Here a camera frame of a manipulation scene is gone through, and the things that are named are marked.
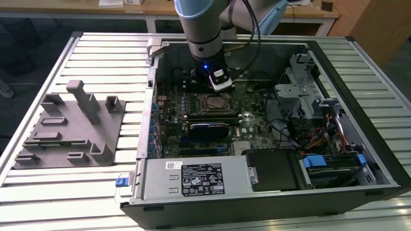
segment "wooden desk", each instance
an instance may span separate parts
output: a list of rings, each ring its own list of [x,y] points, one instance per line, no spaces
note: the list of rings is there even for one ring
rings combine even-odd
[[[327,36],[338,11],[321,9],[321,0],[314,1],[314,7],[289,8],[283,23],[321,24],[318,36]],[[30,18],[82,18],[82,19],[145,19],[150,33],[155,33],[157,20],[177,20],[178,14],[174,1],[146,0],[139,5],[125,5],[123,8],[99,9],[99,0],[0,0],[0,17]]]

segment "warning label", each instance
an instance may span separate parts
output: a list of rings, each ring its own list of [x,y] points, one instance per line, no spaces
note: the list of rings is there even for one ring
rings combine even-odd
[[[183,196],[225,194],[222,164],[182,166]]]

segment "white sticker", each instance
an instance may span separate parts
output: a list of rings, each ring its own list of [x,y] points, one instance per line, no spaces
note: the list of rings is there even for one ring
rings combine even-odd
[[[143,11],[126,11],[126,13],[143,13]]]
[[[221,77],[222,75],[225,75],[225,71],[223,70],[218,70],[214,72],[215,77]]]
[[[166,162],[166,169],[182,169],[182,165],[182,161]]]

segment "blue latch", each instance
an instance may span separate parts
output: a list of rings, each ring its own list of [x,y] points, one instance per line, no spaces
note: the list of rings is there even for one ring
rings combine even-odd
[[[326,159],[322,155],[310,155],[303,159],[306,168],[327,166]]]
[[[359,163],[363,166],[367,163],[366,157],[363,154],[358,154]]]
[[[129,187],[129,177],[117,179],[117,187]]]

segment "aluminum profile table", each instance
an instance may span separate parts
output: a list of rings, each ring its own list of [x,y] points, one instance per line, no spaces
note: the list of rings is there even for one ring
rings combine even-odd
[[[115,179],[135,170],[139,128],[147,76],[150,38],[185,38],[181,34],[85,33],[73,37],[57,62],[35,102],[0,158],[0,231],[18,230],[143,230],[121,210],[131,190],[115,188]],[[411,104],[354,41],[329,37],[267,37],[317,40],[353,91],[371,121],[411,174]],[[43,111],[46,93],[71,99],[66,83],[82,79],[85,90],[98,100],[118,95],[127,101],[115,165],[110,167],[11,170],[34,124]],[[327,83],[325,87],[333,96]],[[291,218],[207,227],[210,230],[411,230],[411,193],[373,202],[346,214]]]

